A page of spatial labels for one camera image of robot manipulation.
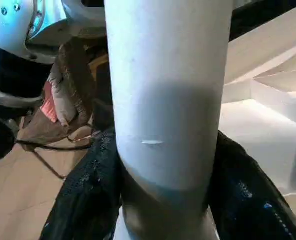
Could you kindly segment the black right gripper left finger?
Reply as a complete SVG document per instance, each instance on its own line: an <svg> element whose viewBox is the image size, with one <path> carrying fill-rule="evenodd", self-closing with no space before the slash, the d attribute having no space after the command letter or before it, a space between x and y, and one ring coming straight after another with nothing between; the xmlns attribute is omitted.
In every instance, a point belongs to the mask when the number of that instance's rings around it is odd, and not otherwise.
<svg viewBox="0 0 296 240"><path fill-rule="evenodd" d="M114 128L95 137L66 177L41 240L111 240L120 208L121 166Z"/></svg>

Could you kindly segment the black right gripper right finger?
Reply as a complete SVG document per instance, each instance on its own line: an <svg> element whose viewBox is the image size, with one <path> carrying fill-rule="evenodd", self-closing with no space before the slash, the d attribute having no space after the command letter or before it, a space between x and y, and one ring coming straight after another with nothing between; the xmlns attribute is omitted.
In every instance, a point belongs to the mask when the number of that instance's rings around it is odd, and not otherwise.
<svg viewBox="0 0 296 240"><path fill-rule="evenodd" d="M296 240L296 216L257 161L218 132L209 205L221 240Z"/></svg>

